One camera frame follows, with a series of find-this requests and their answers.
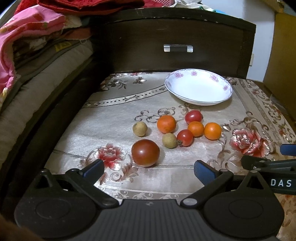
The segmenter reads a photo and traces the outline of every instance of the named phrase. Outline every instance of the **pink blanket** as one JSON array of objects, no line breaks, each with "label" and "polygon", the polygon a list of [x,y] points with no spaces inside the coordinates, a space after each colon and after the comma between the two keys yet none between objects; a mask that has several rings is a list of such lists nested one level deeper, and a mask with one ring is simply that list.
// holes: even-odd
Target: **pink blanket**
[{"label": "pink blanket", "polygon": [[39,37],[59,31],[66,17],[53,10],[36,5],[13,16],[0,28],[0,109],[17,81],[12,44],[21,37]]}]

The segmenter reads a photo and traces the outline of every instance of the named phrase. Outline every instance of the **black bed frame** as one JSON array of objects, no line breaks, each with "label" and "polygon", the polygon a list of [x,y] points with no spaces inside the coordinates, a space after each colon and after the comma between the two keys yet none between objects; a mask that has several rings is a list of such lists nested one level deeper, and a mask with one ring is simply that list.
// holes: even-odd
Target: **black bed frame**
[{"label": "black bed frame", "polygon": [[[33,127],[26,126],[2,165],[0,213],[10,220],[67,126],[105,77],[197,68],[245,79],[256,30],[256,25],[242,19],[183,8],[124,10],[91,17],[90,24],[96,48],[91,63],[34,114]],[[175,44],[191,45],[194,51],[164,52],[163,45]]]}]

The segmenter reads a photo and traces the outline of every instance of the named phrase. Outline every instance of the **floral plate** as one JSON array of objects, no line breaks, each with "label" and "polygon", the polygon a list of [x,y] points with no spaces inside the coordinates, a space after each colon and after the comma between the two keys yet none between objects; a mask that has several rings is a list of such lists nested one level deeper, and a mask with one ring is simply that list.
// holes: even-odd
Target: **floral plate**
[{"label": "floral plate", "polygon": [[202,69],[181,69],[165,78],[166,88],[195,105],[215,105],[228,100],[232,86],[222,76]]}]

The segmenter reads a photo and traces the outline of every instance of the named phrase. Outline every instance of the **tomato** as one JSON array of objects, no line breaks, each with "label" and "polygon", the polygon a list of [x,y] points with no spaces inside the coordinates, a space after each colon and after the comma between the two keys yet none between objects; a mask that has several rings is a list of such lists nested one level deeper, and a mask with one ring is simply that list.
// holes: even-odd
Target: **tomato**
[{"label": "tomato", "polygon": [[194,137],[200,137],[203,135],[204,127],[199,121],[193,121],[188,124],[187,129],[192,132]]},{"label": "tomato", "polygon": [[193,142],[193,134],[190,130],[182,130],[178,133],[177,140],[182,146],[190,146]]},{"label": "tomato", "polygon": [[222,128],[215,122],[210,122],[205,125],[205,137],[209,140],[217,140],[221,136]]},{"label": "tomato", "polygon": [[159,159],[160,150],[155,142],[142,139],[133,144],[131,155],[138,166],[150,167]]},{"label": "tomato", "polygon": [[201,114],[201,112],[199,110],[189,111],[185,115],[185,121],[186,121],[187,124],[189,124],[190,122],[193,122],[193,121],[201,122],[202,119],[203,119],[203,116],[202,116],[202,114]]},{"label": "tomato", "polygon": [[176,128],[176,120],[171,115],[162,115],[157,120],[157,128],[163,134],[171,133]]}]

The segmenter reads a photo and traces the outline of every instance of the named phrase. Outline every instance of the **plate rim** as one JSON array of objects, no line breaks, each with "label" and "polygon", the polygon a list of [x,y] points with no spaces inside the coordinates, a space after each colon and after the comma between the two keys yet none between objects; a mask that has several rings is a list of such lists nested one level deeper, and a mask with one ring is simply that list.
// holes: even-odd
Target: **plate rim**
[{"label": "plate rim", "polygon": [[[200,70],[200,71],[206,71],[206,72],[208,72],[208,73],[212,73],[212,74],[215,74],[215,75],[217,75],[217,76],[223,78],[223,79],[229,84],[229,86],[230,86],[230,88],[231,88],[231,94],[230,94],[230,96],[227,97],[226,99],[223,99],[223,100],[220,100],[220,101],[205,102],[205,101],[198,101],[198,100],[189,99],[189,98],[186,98],[186,97],[183,97],[183,96],[180,96],[180,95],[176,94],[175,92],[173,92],[172,90],[170,90],[170,89],[168,88],[168,86],[166,85],[166,82],[165,82],[165,81],[166,81],[166,80],[167,80],[167,79],[168,79],[173,73],[175,73],[175,72],[177,72],[177,71],[182,71],[182,70]],[[232,94],[233,94],[233,88],[232,88],[231,84],[230,84],[230,83],[229,83],[224,77],[222,77],[221,75],[216,74],[216,73],[214,73],[214,72],[211,72],[211,71],[209,71],[209,70],[205,70],[205,69],[179,69],[179,70],[175,70],[175,71],[169,73],[169,74],[165,77],[164,85],[165,85],[165,87],[168,89],[168,91],[170,91],[170,92],[171,92],[172,94],[174,94],[175,96],[177,96],[177,97],[181,97],[181,98],[183,98],[183,99],[190,100],[190,101],[193,101],[193,102],[199,102],[199,103],[221,103],[221,102],[223,102],[223,101],[226,101],[226,100],[230,99],[231,96],[232,96]]]}]

